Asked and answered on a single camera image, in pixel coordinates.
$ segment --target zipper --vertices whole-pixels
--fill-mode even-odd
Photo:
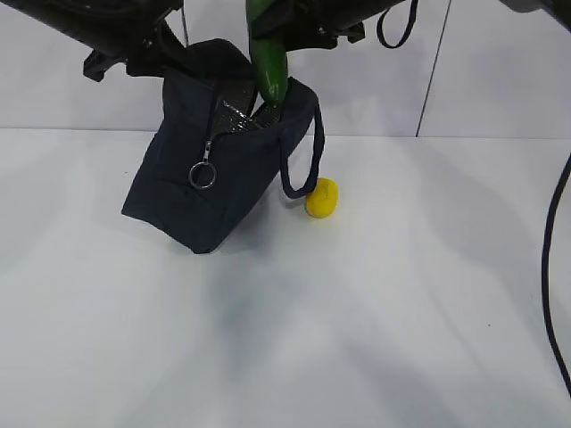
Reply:
[[[216,167],[210,162],[212,145],[218,138],[218,136],[212,135],[212,126],[214,125],[214,116],[216,115],[216,110],[220,104],[220,81],[217,80],[214,84],[214,90],[211,99],[211,107],[208,115],[208,122],[206,122],[206,132],[204,133],[204,151],[203,159],[193,165],[193,167],[188,171],[188,182],[196,190],[208,190],[211,189],[216,183],[216,176],[218,171]],[[205,184],[200,184],[198,178],[201,172],[208,171],[210,173],[210,180]]]

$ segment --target metal ring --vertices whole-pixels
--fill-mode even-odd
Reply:
[[[196,172],[200,170],[200,168],[207,168],[212,173],[212,179],[206,185],[199,185],[198,182],[196,181],[195,175],[196,175]],[[216,172],[216,168],[214,167],[214,165],[212,165],[210,162],[202,161],[202,162],[198,162],[197,164],[195,164],[190,169],[190,172],[188,173],[188,181],[190,182],[192,187],[194,187],[196,190],[208,190],[216,182],[216,175],[217,175],[217,172]]]

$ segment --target zipper pull ring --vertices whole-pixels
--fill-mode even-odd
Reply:
[[[217,171],[214,165],[212,165],[209,161],[211,157],[211,150],[212,140],[208,140],[204,146],[203,160],[196,163],[188,172],[188,181],[190,182],[190,185],[196,190],[208,190],[214,186],[214,183],[216,183]],[[207,183],[201,185],[198,182],[198,179],[201,175],[210,175],[210,180]]]

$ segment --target white wall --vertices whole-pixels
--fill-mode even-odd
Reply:
[[[194,41],[225,37],[245,50],[243,0],[187,2]],[[385,50],[375,36],[333,52],[292,54],[292,74],[321,97],[333,135],[413,136],[443,25],[446,0],[424,0],[406,46]],[[398,39],[409,3],[386,20]],[[179,30],[178,16],[173,17]],[[160,80],[112,70],[102,84],[83,78],[89,49],[0,5],[0,128],[155,129],[161,120]]]
[[[571,35],[547,13],[453,0],[422,136],[571,136]]]

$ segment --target green object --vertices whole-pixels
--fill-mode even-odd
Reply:
[[[287,51],[277,37],[253,40],[252,22],[265,12],[274,0],[246,0],[246,19],[250,34],[250,57],[256,68],[258,87],[263,99],[272,105],[281,104],[287,93]]]

